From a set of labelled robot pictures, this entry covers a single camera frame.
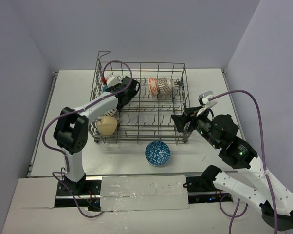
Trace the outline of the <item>yellow bowl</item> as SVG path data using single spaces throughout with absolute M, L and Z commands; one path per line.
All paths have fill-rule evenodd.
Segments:
M 113 116 L 102 116 L 96 127 L 101 135 L 112 135 L 117 128 L 117 120 Z

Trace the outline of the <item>grey patterned bowl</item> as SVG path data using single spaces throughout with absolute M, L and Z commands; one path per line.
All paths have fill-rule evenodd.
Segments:
M 160 94 L 163 97 L 168 97 L 173 93 L 174 81 L 170 78 L 161 77 L 157 79 Z

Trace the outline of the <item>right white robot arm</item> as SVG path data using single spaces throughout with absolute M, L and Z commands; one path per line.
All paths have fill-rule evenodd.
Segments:
M 210 165 L 198 182 L 188 187 L 203 187 L 208 191 L 223 190 L 248 203 L 260 214 L 265 223 L 278 231 L 293 229 L 293 193 L 272 173 L 264 169 L 263 160 L 252 146 L 237 136 L 238 126 L 231 115 L 217 115 L 212 119 L 210 109 L 187 108 L 182 115 L 171 115 L 178 132 L 196 130 L 227 165 L 243 174 L 253 185 L 250 187 L 231 178 L 220 168 Z

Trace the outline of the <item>orange floral bowl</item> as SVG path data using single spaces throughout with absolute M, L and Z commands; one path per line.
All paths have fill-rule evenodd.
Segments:
M 160 90 L 158 87 L 158 81 L 156 78 L 150 77 L 148 80 L 148 84 L 149 84 L 149 89 L 150 89 L 150 93 L 152 94 L 153 97 L 156 97 L 159 95 Z

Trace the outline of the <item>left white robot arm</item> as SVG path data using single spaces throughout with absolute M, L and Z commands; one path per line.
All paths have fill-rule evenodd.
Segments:
M 86 174 L 82 164 L 82 150 L 88 140 L 89 126 L 104 113 L 121 110 L 140 90 L 140 83 L 129 77 L 106 89 L 98 98 L 81 106 L 79 109 L 62 109 L 57 121 L 54 139 L 64 151 L 66 172 L 64 183 L 75 195 L 86 188 Z

